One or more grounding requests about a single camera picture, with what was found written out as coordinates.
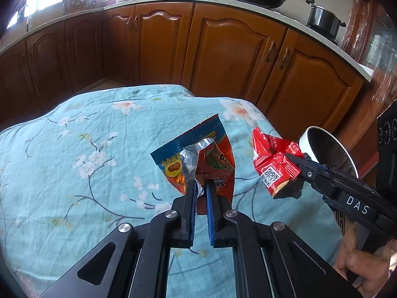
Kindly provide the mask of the right hand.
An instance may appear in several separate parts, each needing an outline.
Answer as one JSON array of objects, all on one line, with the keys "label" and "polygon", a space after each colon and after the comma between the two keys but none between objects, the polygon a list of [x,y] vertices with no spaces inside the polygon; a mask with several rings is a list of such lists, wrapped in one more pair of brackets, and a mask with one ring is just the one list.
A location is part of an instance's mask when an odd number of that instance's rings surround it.
[{"label": "right hand", "polygon": [[344,233],[333,268],[345,279],[351,271],[363,280],[355,285],[363,297],[375,297],[386,284],[390,258],[396,253],[396,240],[390,240],[380,256],[357,249],[357,223],[353,223]]}]

